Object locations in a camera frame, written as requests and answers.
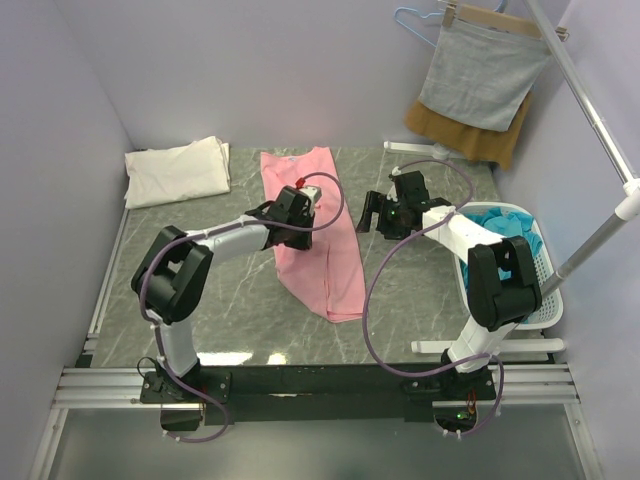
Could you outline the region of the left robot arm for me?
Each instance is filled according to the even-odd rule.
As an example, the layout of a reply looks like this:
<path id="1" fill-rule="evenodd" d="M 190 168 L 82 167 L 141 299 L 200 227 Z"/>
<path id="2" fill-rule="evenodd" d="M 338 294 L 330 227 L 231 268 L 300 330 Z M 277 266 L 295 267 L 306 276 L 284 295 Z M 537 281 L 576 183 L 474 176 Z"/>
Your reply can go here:
<path id="1" fill-rule="evenodd" d="M 280 245 L 309 250 L 321 196 L 315 186 L 285 186 L 275 200 L 234 221 L 189 232 L 168 226 L 158 234 L 131 288 L 143 301 L 147 320 L 158 327 L 158 362 L 168 373 L 164 389 L 173 399 L 186 402 L 199 392 L 201 365 L 189 317 L 202 298 L 210 268 Z"/>

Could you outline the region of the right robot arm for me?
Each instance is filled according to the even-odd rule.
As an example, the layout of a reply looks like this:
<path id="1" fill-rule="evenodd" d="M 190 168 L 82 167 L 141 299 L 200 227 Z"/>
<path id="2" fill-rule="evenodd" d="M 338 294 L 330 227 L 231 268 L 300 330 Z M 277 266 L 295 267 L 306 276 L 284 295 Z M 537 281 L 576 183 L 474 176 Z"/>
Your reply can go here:
<path id="1" fill-rule="evenodd" d="M 398 242 L 395 250 L 422 236 L 467 266 L 469 319 L 437 369 L 442 393 L 460 399 L 474 386 L 472 373 L 484 368 L 507 334 L 541 307 L 533 253 L 524 237 L 487 230 L 451 202 L 432 198 L 421 172 L 397 169 L 391 180 L 389 193 L 366 193 L 356 231 L 368 232 L 377 215 L 376 230 Z"/>

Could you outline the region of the pink t shirt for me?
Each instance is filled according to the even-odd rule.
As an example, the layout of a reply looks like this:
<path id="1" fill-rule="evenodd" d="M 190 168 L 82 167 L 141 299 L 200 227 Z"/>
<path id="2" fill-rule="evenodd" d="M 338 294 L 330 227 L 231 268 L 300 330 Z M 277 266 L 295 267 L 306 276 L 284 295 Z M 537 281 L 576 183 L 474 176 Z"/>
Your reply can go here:
<path id="1" fill-rule="evenodd" d="M 301 155 L 260 155 L 265 198 L 274 200 L 281 189 L 304 179 L 322 195 L 315 208 L 316 225 L 331 225 L 312 234 L 307 251 L 284 245 L 273 248 L 277 277 L 311 312 L 331 323 L 362 316 L 366 287 L 355 228 L 335 181 L 331 150 L 315 147 Z"/>

